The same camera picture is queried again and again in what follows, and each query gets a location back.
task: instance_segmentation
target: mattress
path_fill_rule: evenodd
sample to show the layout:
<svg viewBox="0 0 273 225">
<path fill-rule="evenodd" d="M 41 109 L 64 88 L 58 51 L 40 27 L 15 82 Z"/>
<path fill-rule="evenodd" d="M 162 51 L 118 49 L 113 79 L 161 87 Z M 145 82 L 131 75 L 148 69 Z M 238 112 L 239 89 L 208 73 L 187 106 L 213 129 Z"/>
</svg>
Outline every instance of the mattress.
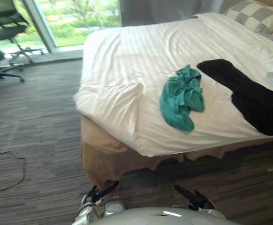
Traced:
<svg viewBox="0 0 273 225">
<path fill-rule="evenodd" d="M 160 111 L 162 88 L 175 71 L 226 59 L 273 90 L 273 42 L 216 13 L 147 26 L 97 31 L 85 42 L 83 72 L 74 96 L 78 111 L 143 156 L 191 152 L 271 138 L 258 132 L 231 103 L 231 90 L 201 72 L 204 112 L 191 112 L 186 133 Z"/>
</svg>

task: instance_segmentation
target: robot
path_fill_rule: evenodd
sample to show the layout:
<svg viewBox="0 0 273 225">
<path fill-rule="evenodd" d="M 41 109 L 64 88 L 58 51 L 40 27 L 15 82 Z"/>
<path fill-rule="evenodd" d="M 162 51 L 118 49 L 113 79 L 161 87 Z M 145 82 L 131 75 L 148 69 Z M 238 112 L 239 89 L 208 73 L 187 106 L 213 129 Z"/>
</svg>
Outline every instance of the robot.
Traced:
<svg viewBox="0 0 273 225">
<path fill-rule="evenodd" d="M 82 199 L 72 225 L 240 225 L 226 220 L 214 204 L 195 190 L 192 193 L 178 185 L 176 191 L 190 201 L 189 209 L 151 207 L 127 209 L 119 197 L 103 200 L 119 182 L 111 182 L 102 190 L 94 186 Z"/>
</svg>

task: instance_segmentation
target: bed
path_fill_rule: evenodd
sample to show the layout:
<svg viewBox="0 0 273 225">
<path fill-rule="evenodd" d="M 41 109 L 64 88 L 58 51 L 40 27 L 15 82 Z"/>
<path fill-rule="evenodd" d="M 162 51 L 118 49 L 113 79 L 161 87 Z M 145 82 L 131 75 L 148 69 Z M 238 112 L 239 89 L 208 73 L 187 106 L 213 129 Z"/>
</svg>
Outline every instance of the bed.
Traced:
<svg viewBox="0 0 273 225">
<path fill-rule="evenodd" d="M 97 31 L 85 42 L 79 91 L 81 157 L 91 183 L 103 186 L 128 172 L 154 170 L 165 159 L 221 158 L 225 152 L 273 141 L 231 102 L 231 90 L 202 74 L 205 111 L 192 111 L 195 129 L 168 125 L 162 88 L 175 71 L 226 59 L 273 90 L 273 41 L 217 13 L 146 26 Z"/>
</svg>

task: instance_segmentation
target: green cloth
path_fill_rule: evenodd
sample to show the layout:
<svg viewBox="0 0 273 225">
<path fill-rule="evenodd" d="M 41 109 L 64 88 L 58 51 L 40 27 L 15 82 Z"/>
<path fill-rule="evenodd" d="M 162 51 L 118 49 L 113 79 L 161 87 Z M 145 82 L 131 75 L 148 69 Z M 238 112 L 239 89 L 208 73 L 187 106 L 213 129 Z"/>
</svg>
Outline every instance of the green cloth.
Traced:
<svg viewBox="0 0 273 225">
<path fill-rule="evenodd" d="M 160 98 L 160 111 L 165 121 L 178 129 L 191 132 L 194 123 L 190 111 L 203 112 L 205 109 L 202 88 L 199 87 L 201 74 L 190 65 L 176 72 L 164 86 Z"/>
</svg>

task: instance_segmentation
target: grass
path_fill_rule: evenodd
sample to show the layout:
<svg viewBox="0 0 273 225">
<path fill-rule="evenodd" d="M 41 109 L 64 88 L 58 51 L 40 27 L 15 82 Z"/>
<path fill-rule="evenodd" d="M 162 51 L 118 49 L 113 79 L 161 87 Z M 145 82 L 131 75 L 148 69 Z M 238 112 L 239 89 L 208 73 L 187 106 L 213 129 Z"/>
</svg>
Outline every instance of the grass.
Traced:
<svg viewBox="0 0 273 225">
<path fill-rule="evenodd" d="M 75 36 L 75 37 L 55 37 L 58 46 L 68 46 L 68 45 L 83 45 L 85 42 L 85 36 Z"/>
</svg>

